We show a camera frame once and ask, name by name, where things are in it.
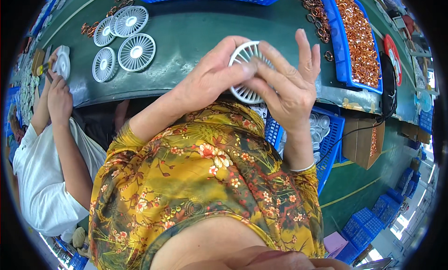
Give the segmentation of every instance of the stacked blue crates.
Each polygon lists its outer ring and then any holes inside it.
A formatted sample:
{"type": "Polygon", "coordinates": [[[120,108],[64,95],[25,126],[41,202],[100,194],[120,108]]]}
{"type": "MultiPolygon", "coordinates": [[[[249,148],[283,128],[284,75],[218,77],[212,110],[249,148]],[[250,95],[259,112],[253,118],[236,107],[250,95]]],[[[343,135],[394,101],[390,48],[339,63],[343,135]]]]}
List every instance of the stacked blue crates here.
{"type": "Polygon", "coordinates": [[[349,219],[342,229],[342,236],[348,239],[357,250],[363,251],[383,229],[383,222],[367,208],[349,219]]]}
{"type": "Polygon", "coordinates": [[[395,218],[400,207],[401,203],[397,203],[389,195],[383,194],[376,201],[372,212],[383,222],[385,229],[395,218]]]}

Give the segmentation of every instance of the floor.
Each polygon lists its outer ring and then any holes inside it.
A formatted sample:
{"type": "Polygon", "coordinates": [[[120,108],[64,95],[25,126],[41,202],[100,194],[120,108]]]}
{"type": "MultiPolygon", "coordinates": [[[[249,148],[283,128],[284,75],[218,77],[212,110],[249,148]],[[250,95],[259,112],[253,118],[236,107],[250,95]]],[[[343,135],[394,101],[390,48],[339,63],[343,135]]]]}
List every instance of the floor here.
{"type": "MultiPolygon", "coordinates": [[[[191,71],[200,57],[216,44],[216,40],[228,34],[241,34],[243,32],[249,38],[258,39],[260,38],[259,34],[256,35],[254,32],[261,28],[263,29],[262,38],[273,40],[272,43],[277,48],[285,51],[286,58],[295,63],[297,53],[290,49],[294,45],[294,39],[283,40],[276,36],[286,32],[293,36],[293,27],[303,26],[305,29],[308,28],[309,31],[314,30],[310,23],[304,21],[306,12],[303,11],[302,6],[299,4],[293,5],[293,3],[297,3],[296,0],[280,0],[276,5],[274,4],[270,8],[262,8],[263,10],[256,5],[238,3],[233,5],[232,8],[223,8],[222,2],[210,0],[210,3],[207,3],[206,6],[201,5],[202,12],[200,13],[195,12],[198,7],[195,1],[185,5],[182,5],[179,1],[170,2],[171,4],[152,4],[148,9],[153,19],[151,24],[145,28],[145,31],[147,31],[145,33],[152,35],[157,42],[158,51],[154,62],[150,68],[142,73],[129,73],[119,69],[112,81],[100,84],[95,82],[91,75],[91,61],[98,52],[98,47],[94,45],[92,39],[80,34],[80,28],[84,22],[92,24],[101,20],[103,16],[105,17],[105,13],[114,5],[113,0],[95,0],[95,2],[80,10],[79,14],[74,15],[53,36],[56,28],[60,27],[86,1],[88,0],[72,0],[72,3],[67,1],[64,10],[53,17],[52,25],[44,32],[39,44],[40,47],[45,48],[52,44],[53,48],[56,48],[61,44],[70,42],[72,71],[69,85],[76,106],[164,93],[191,71]],[[294,14],[285,11],[285,9],[290,10],[293,7],[299,10],[295,9],[294,14]],[[224,28],[216,26],[216,24],[227,24],[229,26],[224,28]],[[176,35],[167,34],[167,31],[177,33],[176,35]],[[182,72],[175,73],[175,70],[181,70],[182,72]],[[132,84],[124,86],[122,83],[125,81],[132,84]]],[[[369,5],[370,8],[367,9],[367,13],[377,29],[384,35],[388,33],[389,29],[386,24],[380,21],[380,17],[374,9],[375,5],[368,0],[360,1],[369,5]]],[[[396,32],[390,33],[394,39],[397,38],[396,32]]],[[[317,40],[315,39],[315,36],[310,34],[310,42],[316,43],[317,40]]],[[[110,44],[110,47],[117,52],[121,43],[122,40],[115,40],[110,44]]],[[[331,44],[321,44],[321,50],[333,49],[331,44]]],[[[412,81],[411,78],[403,78],[403,84],[398,92],[400,117],[405,121],[412,121],[415,117],[412,111],[409,111],[414,108],[411,102],[412,81]]],[[[320,94],[326,94],[338,104],[342,104],[344,97],[348,96],[350,102],[359,101],[365,107],[366,112],[380,111],[378,95],[338,88],[341,83],[335,80],[333,62],[322,61],[322,73],[318,79],[318,85],[321,87],[318,89],[320,94]]],[[[363,207],[372,208],[379,195],[384,194],[389,186],[395,187],[401,173],[409,166],[412,159],[411,156],[406,155],[407,139],[400,135],[400,124],[401,122],[397,119],[389,119],[386,122],[382,149],[384,153],[380,155],[370,170],[365,170],[356,164],[334,165],[319,198],[324,217],[324,235],[339,231],[354,212],[363,207]],[[352,194],[366,185],[368,185],[366,188],[338,201],[341,197],[352,194]]],[[[88,218],[81,222],[81,225],[86,229],[87,224],[88,218]]]]}

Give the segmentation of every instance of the green floor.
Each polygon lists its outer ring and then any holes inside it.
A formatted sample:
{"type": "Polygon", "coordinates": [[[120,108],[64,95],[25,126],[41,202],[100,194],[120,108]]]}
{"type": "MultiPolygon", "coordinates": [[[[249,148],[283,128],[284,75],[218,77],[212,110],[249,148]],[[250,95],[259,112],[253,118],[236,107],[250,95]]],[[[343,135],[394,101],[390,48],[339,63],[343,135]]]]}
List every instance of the green floor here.
{"type": "MultiPolygon", "coordinates": [[[[113,0],[97,0],[97,2],[87,5],[87,7],[81,10],[79,14],[76,14],[70,21],[64,24],[61,30],[56,33],[53,38],[51,38],[56,28],[60,27],[63,22],[71,14],[77,11],[86,1],[88,0],[73,0],[73,3],[67,2],[64,10],[60,11],[58,16],[53,17],[52,25],[46,32],[43,33],[42,41],[39,44],[39,46],[42,47],[45,43],[47,43],[48,39],[50,39],[51,41],[48,44],[53,44],[54,49],[60,44],[70,43],[69,46],[72,49],[70,52],[70,59],[73,67],[70,76],[71,79],[69,79],[71,81],[69,85],[76,86],[76,88],[71,90],[74,95],[74,105],[82,105],[88,101],[90,101],[89,104],[94,104],[100,102],[101,100],[117,100],[124,95],[126,95],[127,98],[139,97],[141,96],[143,90],[146,90],[145,92],[147,92],[144,95],[148,96],[151,95],[148,93],[148,90],[160,86],[160,83],[164,83],[166,85],[164,89],[172,88],[172,86],[179,81],[178,77],[183,77],[184,75],[182,73],[188,73],[189,70],[196,64],[196,60],[200,59],[200,56],[205,54],[205,47],[211,48],[213,46],[215,40],[211,41],[211,35],[216,37],[216,39],[220,39],[228,34],[248,32],[248,37],[257,38],[256,36],[251,35],[253,33],[249,33],[255,32],[249,25],[242,25],[242,21],[238,21],[235,16],[229,14],[222,15],[217,13],[201,13],[201,19],[198,20],[195,25],[191,22],[196,18],[195,16],[198,15],[194,12],[194,9],[179,9],[180,13],[172,14],[171,12],[163,11],[163,4],[154,4],[151,5],[151,7],[148,7],[150,15],[154,14],[156,8],[158,15],[154,16],[150,26],[147,26],[148,32],[145,32],[152,35],[154,39],[157,40],[156,43],[158,45],[157,55],[154,59],[154,63],[150,66],[150,69],[147,69],[142,73],[128,73],[123,69],[119,69],[119,72],[111,82],[99,84],[93,81],[91,75],[91,60],[98,51],[98,47],[93,44],[93,40],[87,39],[86,36],[81,36],[80,29],[84,22],[92,24],[94,21],[100,20],[109,8],[114,5],[113,0]],[[212,27],[212,30],[210,28],[208,29],[210,33],[206,36],[204,35],[204,28],[213,26],[213,24],[226,22],[228,24],[232,23],[232,26],[229,27],[230,29],[221,30],[221,27],[215,25],[215,27],[212,27]],[[186,29],[186,24],[194,27],[192,29],[193,32],[191,29],[186,29]],[[166,30],[171,30],[172,32],[183,32],[181,36],[184,45],[182,45],[182,42],[178,40],[178,36],[166,34],[166,30]],[[194,49],[191,50],[190,46],[185,44],[191,44],[194,40],[199,40],[201,45],[193,47],[194,49]],[[173,73],[175,69],[181,69],[182,73],[173,73]],[[124,88],[122,83],[125,80],[133,83],[132,85],[125,87],[127,94],[125,94],[122,90],[124,88]],[[102,98],[98,98],[96,95],[106,93],[107,96],[104,95],[102,98]]],[[[296,2],[297,1],[295,0],[282,0],[278,2],[278,5],[284,4],[285,7],[287,7],[296,2]]],[[[279,48],[283,48],[286,52],[288,50],[287,48],[284,48],[284,46],[286,46],[286,43],[292,43],[294,40],[288,39],[285,42],[280,42],[280,40],[275,36],[281,35],[283,31],[288,31],[290,29],[289,27],[292,28],[292,23],[294,23],[294,28],[299,26],[310,26],[309,23],[304,21],[305,12],[300,12],[300,14],[291,16],[290,18],[283,18],[285,13],[281,9],[277,9],[278,7],[266,8],[267,10],[265,10],[265,12],[261,12],[260,8],[255,5],[243,4],[242,7],[243,6],[253,8],[253,15],[258,15],[256,17],[244,17],[245,20],[251,20],[258,24],[260,28],[265,27],[268,29],[265,30],[263,37],[269,40],[277,40],[275,45],[279,48]]],[[[238,8],[234,6],[232,7],[232,10],[238,10],[238,8]]],[[[369,16],[371,16],[372,23],[374,22],[373,20],[376,20],[375,26],[378,30],[382,34],[386,34],[388,30],[387,25],[378,23],[379,18],[375,17],[374,8],[368,9],[367,12],[369,16]]],[[[393,32],[393,34],[391,33],[394,39],[397,38],[396,34],[396,32],[393,32]]],[[[317,42],[317,38],[310,37],[310,39],[311,38],[313,38],[311,43],[317,42]]],[[[110,46],[118,51],[120,44],[121,41],[114,41],[110,46]]],[[[326,47],[330,47],[330,44],[321,44],[321,47],[326,50],[326,47]]],[[[297,58],[297,53],[295,50],[294,52],[288,52],[288,55],[291,55],[291,58],[297,58]]],[[[332,100],[336,101],[344,98],[343,95],[337,94],[337,92],[341,92],[342,89],[338,88],[338,86],[332,86],[336,84],[335,81],[331,81],[332,77],[335,77],[334,64],[323,61],[321,74],[322,75],[319,79],[321,81],[321,86],[324,88],[327,87],[333,89],[327,89],[326,91],[325,89],[320,89],[318,90],[318,93],[323,93],[325,91],[330,94],[333,90],[335,92],[333,95],[335,98],[332,100]]],[[[402,84],[399,89],[398,107],[400,109],[400,113],[406,113],[405,109],[413,107],[412,89],[410,87],[411,84],[411,79],[404,78],[404,84],[402,84]]],[[[364,102],[365,105],[368,105],[366,110],[370,108],[371,104],[373,104],[372,102],[376,101],[375,97],[371,94],[352,92],[351,90],[347,91],[347,96],[351,96],[351,98],[359,99],[360,102],[364,102]]],[[[410,121],[414,117],[412,112],[410,114],[406,114],[406,116],[406,118],[403,117],[403,120],[405,121],[410,121]]],[[[370,170],[366,171],[356,164],[333,168],[319,198],[321,206],[344,197],[357,189],[360,189],[366,184],[371,183],[379,177],[381,178],[377,182],[369,185],[367,188],[362,189],[356,194],[322,208],[325,235],[331,234],[334,231],[339,231],[354,212],[362,209],[363,207],[372,208],[379,195],[384,194],[389,186],[395,187],[401,173],[406,167],[409,166],[412,159],[409,155],[404,153],[404,145],[407,143],[407,139],[399,134],[400,124],[401,122],[397,119],[389,119],[386,122],[386,131],[382,150],[387,150],[387,152],[378,158],[370,170]]],[[[87,230],[88,218],[84,219],[80,225],[87,230]]]]}

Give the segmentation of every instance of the finger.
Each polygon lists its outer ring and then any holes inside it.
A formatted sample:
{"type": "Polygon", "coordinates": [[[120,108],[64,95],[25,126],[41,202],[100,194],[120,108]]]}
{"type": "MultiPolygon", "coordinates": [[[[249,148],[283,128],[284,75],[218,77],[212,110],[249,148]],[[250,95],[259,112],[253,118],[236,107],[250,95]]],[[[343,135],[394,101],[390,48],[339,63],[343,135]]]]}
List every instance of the finger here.
{"type": "Polygon", "coordinates": [[[313,64],[313,82],[320,73],[320,45],[317,43],[311,49],[311,62],[313,64]]]}
{"type": "Polygon", "coordinates": [[[266,41],[260,41],[259,48],[261,53],[271,61],[272,65],[276,70],[293,82],[296,86],[300,88],[305,88],[302,82],[302,77],[297,69],[289,64],[289,62],[283,57],[283,55],[272,45],[266,41]]]}
{"type": "Polygon", "coordinates": [[[265,80],[260,79],[259,77],[254,77],[243,82],[243,85],[260,95],[260,97],[263,98],[268,106],[272,106],[274,109],[276,109],[280,104],[278,95],[272,89],[272,87],[270,87],[266,83],[265,80]]]}
{"type": "Polygon", "coordinates": [[[297,88],[286,76],[271,69],[264,61],[258,57],[252,57],[251,62],[257,64],[257,75],[273,86],[280,96],[288,96],[297,88]]]}
{"type": "Polygon", "coordinates": [[[244,62],[242,64],[235,64],[230,67],[226,67],[216,72],[214,82],[220,83],[220,89],[222,91],[242,83],[252,78],[257,72],[257,65],[253,62],[244,62]]]}
{"type": "Polygon", "coordinates": [[[237,47],[247,42],[250,42],[250,40],[242,36],[227,36],[210,52],[230,56],[237,47]]]}
{"type": "Polygon", "coordinates": [[[305,30],[297,29],[296,42],[299,46],[299,67],[298,71],[302,78],[308,83],[314,83],[313,60],[310,49],[310,42],[306,38],[305,30]]]}

